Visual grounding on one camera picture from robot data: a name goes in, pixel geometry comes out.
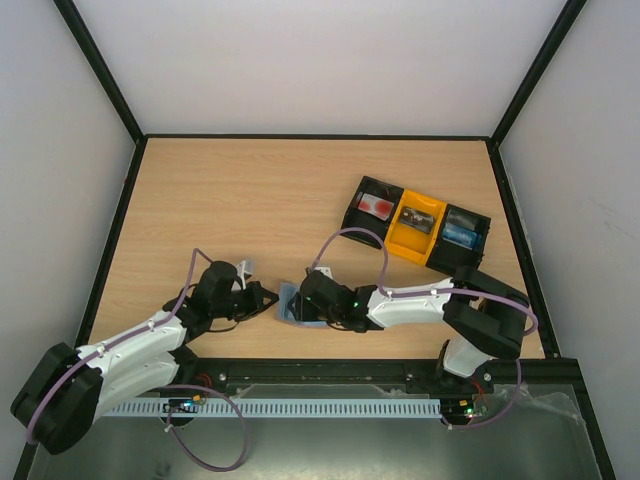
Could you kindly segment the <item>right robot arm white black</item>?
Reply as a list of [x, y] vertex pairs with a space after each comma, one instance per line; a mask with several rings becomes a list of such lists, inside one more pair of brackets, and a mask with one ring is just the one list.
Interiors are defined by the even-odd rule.
[[450, 392], [460, 390], [490, 360], [519, 359], [523, 339], [538, 327], [523, 292], [471, 267], [426, 285], [355, 289], [338, 283], [321, 267], [298, 286], [282, 285], [280, 292], [280, 319], [297, 325], [354, 333], [448, 325], [457, 336], [443, 345], [436, 379]]

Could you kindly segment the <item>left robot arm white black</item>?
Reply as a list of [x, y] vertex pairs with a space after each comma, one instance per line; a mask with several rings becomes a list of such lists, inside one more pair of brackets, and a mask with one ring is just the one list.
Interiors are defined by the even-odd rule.
[[212, 262], [198, 282], [142, 323], [107, 340], [49, 348], [13, 400], [26, 439], [50, 454], [74, 446], [104, 414], [150, 390], [190, 381], [197, 356], [189, 343], [212, 323], [252, 319], [279, 300], [243, 265]]

